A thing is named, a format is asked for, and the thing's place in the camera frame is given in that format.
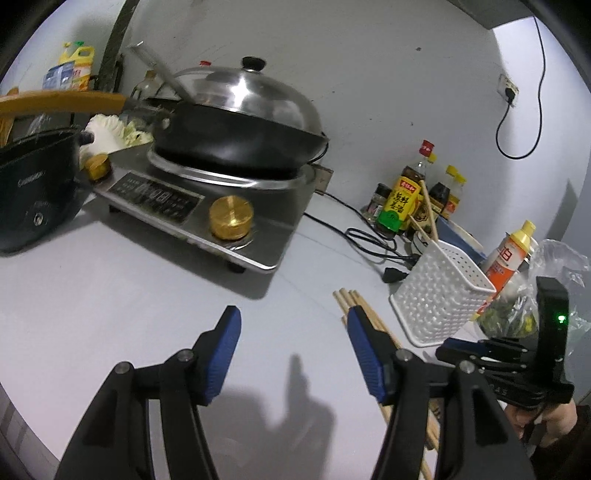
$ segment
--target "countertop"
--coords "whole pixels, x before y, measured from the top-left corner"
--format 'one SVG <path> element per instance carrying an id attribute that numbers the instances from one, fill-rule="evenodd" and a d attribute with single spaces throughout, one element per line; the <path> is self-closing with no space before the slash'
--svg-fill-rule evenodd
<path id="1" fill-rule="evenodd" d="M 315 194 L 307 211 L 364 228 L 328 197 Z M 405 346 L 433 353 L 413 348 L 395 320 L 384 265 L 306 217 L 273 275 L 232 273 L 101 200 L 0 262 L 0 382 L 58 459 L 117 362 L 162 362 L 230 304 L 242 334 L 221 395 L 200 409 L 220 477 L 369 479 L 385 423 L 332 292 L 358 290 Z"/>

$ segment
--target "brass knob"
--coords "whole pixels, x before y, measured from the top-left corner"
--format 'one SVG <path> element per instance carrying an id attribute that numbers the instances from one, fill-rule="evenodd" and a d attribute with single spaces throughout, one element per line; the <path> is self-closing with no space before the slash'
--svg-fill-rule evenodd
<path id="1" fill-rule="evenodd" d="M 217 199 L 209 208 L 209 226 L 222 240 L 239 240 L 251 229 L 252 205 L 236 195 Z"/>
<path id="2" fill-rule="evenodd" d="M 111 173 L 111 161 L 106 153 L 99 153 L 84 162 L 90 181 L 99 181 Z"/>

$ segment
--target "wok lid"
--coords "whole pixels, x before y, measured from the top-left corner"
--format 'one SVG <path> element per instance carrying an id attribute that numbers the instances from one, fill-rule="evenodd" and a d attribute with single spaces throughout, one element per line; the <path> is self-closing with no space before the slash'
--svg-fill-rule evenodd
<path id="1" fill-rule="evenodd" d="M 198 105 L 243 113 L 321 135 L 320 116 L 312 102 L 293 87 L 262 74 L 266 64 L 257 57 L 244 57 L 241 69 L 203 62 L 199 67 L 178 72 L 175 77 Z"/>

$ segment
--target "lid knob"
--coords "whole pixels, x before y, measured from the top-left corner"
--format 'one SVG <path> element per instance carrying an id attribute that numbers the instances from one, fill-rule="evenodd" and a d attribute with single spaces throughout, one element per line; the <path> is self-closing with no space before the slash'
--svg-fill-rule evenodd
<path id="1" fill-rule="evenodd" d="M 267 62 L 259 57 L 244 57 L 242 59 L 242 68 L 245 70 L 260 72 L 265 68 L 265 65 L 267 65 Z"/>

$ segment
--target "hand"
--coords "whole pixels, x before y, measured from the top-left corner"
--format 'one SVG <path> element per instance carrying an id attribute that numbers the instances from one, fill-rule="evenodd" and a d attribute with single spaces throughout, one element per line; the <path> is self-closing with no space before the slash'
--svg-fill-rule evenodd
<path id="1" fill-rule="evenodd" d="M 522 410 L 507 405 L 505 414 L 519 438 L 523 437 L 525 426 L 532 422 L 538 412 Z M 540 442 L 541 447 L 548 447 L 556 440 L 568 434 L 577 423 L 577 408 L 574 400 L 568 404 L 552 405 L 546 408 L 536 423 L 546 423 L 546 434 Z"/>

